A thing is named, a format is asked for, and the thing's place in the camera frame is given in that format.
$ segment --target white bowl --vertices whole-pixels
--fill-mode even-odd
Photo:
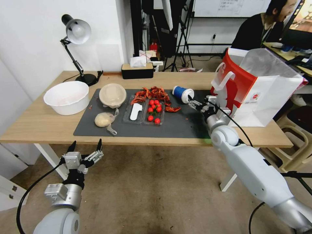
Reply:
[[[84,110],[90,102],[89,86],[80,81],[60,83],[49,89],[43,100],[58,114],[76,114]]]
[[[119,84],[107,84],[101,88],[99,93],[100,101],[110,108],[120,107],[126,97],[126,90]]]

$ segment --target man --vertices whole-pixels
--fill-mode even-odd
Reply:
[[[297,0],[271,0],[265,13],[248,18],[240,26],[232,48],[250,50],[260,48],[264,41],[278,42],[284,23]]]

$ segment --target lamp shade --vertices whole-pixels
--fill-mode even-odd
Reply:
[[[73,19],[70,15],[63,15],[62,22],[66,26],[66,35],[70,42],[80,45],[89,39],[91,27],[87,22]]]

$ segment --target black box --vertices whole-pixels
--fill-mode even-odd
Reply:
[[[123,79],[146,79],[153,78],[154,68],[152,63],[147,63],[145,67],[132,68],[129,63],[125,63],[121,67]]]

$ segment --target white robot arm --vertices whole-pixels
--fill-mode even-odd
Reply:
[[[78,234],[79,232],[80,220],[77,210],[80,207],[81,192],[85,186],[84,176],[88,172],[88,168],[103,157],[103,152],[101,150],[101,139],[98,142],[97,150],[90,155],[81,155],[80,152],[74,151],[75,145],[76,142],[68,148],[66,154],[62,155],[59,164],[66,164],[69,170],[67,179],[59,184],[49,184],[44,192],[44,195],[51,200],[52,206],[56,210],[42,219],[36,226],[34,234]],[[17,213],[17,224],[20,233],[24,234],[19,216],[21,204],[22,200]]]
[[[294,197],[284,177],[255,148],[239,142],[224,114],[230,114],[230,110],[216,111],[215,99],[207,96],[204,105],[194,100],[189,103],[203,113],[213,146],[224,153],[229,166],[251,194],[272,208],[283,222],[297,233],[311,231],[312,209]]]

